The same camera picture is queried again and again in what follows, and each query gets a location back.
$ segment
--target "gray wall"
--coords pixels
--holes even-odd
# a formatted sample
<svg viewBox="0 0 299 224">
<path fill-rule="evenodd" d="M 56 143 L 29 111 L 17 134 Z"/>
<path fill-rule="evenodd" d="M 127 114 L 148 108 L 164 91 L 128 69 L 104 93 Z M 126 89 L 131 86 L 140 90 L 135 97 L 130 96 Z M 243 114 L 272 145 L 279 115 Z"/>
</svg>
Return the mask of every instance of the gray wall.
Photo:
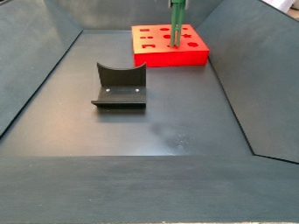
<svg viewBox="0 0 299 224">
<path fill-rule="evenodd" d="M 51 0 L 0 6 L 0 136 L 80 34 Z"/>
<path fill-rule="evenodd" d="M 84 29 L 131 30 L 132 25 L 170 24 L 168 0 L 55 0 Z M 190 0 L 186 24 L 198 26 L 222 0 Z"/>
<path fill-rule="evenodd" d="M 258 155 L 299 163 L 299 23 L 258 0 L 224 0 L 199 28 Z"/>
</svg>

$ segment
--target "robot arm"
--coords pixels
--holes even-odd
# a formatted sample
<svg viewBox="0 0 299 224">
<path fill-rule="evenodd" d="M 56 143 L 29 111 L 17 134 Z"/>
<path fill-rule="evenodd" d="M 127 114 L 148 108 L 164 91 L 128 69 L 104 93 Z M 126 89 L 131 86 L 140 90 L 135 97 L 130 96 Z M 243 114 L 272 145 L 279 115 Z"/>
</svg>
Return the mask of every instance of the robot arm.
<svg viewBox="0 0 299 224">
<path fill-rule="evenodd" d="M 172 7 L 171 47 L 180 45 L 186 2 L 186 0 L 170 0 L 168 2 L 170 7 Z"/>
</svg>

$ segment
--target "black holder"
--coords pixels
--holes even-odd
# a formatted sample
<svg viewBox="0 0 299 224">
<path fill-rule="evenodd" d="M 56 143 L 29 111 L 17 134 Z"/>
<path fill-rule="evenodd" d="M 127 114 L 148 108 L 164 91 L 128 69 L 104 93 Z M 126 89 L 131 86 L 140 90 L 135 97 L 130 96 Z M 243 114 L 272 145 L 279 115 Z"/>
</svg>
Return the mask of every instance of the black holder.
<svg viewBox="0 0 299 224">
<path fill-rule="evenodd" d="M 131 69 L 114 69 L 98 63 L 102 88 L 91 103 L 106 109 L 146 108 L 146 64 Z"/>
</svg>

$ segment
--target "red block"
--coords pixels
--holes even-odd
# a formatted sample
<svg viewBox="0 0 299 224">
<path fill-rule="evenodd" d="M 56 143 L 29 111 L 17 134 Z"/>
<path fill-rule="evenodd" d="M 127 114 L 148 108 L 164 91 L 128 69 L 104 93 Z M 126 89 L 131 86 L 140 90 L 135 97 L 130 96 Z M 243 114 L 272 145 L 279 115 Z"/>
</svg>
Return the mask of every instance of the red block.
<svg viewBox="0 0 299 224">
<path fill-rule="evenodd" d="M 182 44 L 170 47 L 170 24 L 132 26 L 135 66 L 148 67 L 204 66 L 210 48 L 190 24 L 182 26 Z"/>
</svg>

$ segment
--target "white surface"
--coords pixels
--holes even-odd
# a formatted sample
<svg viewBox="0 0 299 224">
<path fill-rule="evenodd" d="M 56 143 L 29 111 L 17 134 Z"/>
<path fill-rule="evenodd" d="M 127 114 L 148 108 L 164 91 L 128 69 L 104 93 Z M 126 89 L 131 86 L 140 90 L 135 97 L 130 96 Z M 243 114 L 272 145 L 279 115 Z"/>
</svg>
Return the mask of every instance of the white surface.
<svg viewBox="0 0 299 224">
<path fill-rule="evenodd" d="M 295 0 L 264 0 L 264 2 L 276 7 L 282 12 L 287 12 Z"/>
</svg>

